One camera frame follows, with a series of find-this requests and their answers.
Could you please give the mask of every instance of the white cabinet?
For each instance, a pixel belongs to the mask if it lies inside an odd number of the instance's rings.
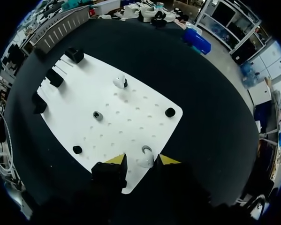
[[[254,105],[259,105],[272,99],[270,88],[267,86],[265,81],[262,81],[256,86],[250,88],[249,93]]]
[[[267,69],[264,69],[263,71],[259,72],[258,76],[259,76],[259,79],[264,79],[264,78],[271,79],[270,74],[268,73]]]
[[[271,76],[271,79],[276,78],[281,74],[281,58],[279,58],[276,62],[270,65],[268,68],[268,73]]]
[[[281,47],[278,42],[273,42],[263,53],[260,54],[260,57],[266,67],[269,67],[281,58]]]
[[[257,56],[254,60],[252,60],[251,65],[255,72],[261,72],[266,68],[260,56]]]

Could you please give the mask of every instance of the yellow tape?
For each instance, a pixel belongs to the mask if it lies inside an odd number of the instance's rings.
[[[161,158],[161,161],[162,161],[163,165],[180,163],[180,162],[178,162],[174,159],[171,159],[171,158],[169,158],[167,156],[164,156],[164,155],[161,155],[161,154],[159,154],[159,157]]]
[[[119,164],[120,165],[122,163],[122,160],[123,160],[124,156],[125,156],[125,154],[116,156],[116,157],[106,161],[105,163],[114,163],[114,164]]]

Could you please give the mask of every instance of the blue bin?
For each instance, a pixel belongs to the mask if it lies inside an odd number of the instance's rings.
[[[192,44],[204,55],[208,54],[211,51],[211,44],[193,29],[187,28],[185,30],[183,40],[189,44]]]

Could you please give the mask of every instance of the black peg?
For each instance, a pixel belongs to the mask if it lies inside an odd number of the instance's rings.
[[[73,151],[76,154],[81,154],[82,153],[82,148],[80,146],[74,146]]]
[[[168,108],[168,109],[165,111],[165,115],[166,115],[167,117],[173,117],[175,114],[176,114],[176,111],[175,111],[173,108]]]

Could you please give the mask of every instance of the white pegboard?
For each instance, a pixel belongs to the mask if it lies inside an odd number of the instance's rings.
[[[97,162],[126,153],[127,187],[122,192],[130,193],[148,171],[136,163],[144,157],[142,147],[150,146],[155,160],[179,123],[182,109],[134,77],[86,54],[78,64],[63,55],[53,70],[64,82],[59,88],[48,79],[41,83],[37,92],[48,105],[42,118],[90,172]],[[124,89],[113,84],[120,74],[128,81]],[[176,111],[172,118],[165,115],[170,107]],[[94,119],[94,111],[103,115],[102,121]],[[78,155],[72,150],[77,145],[83,149]]]

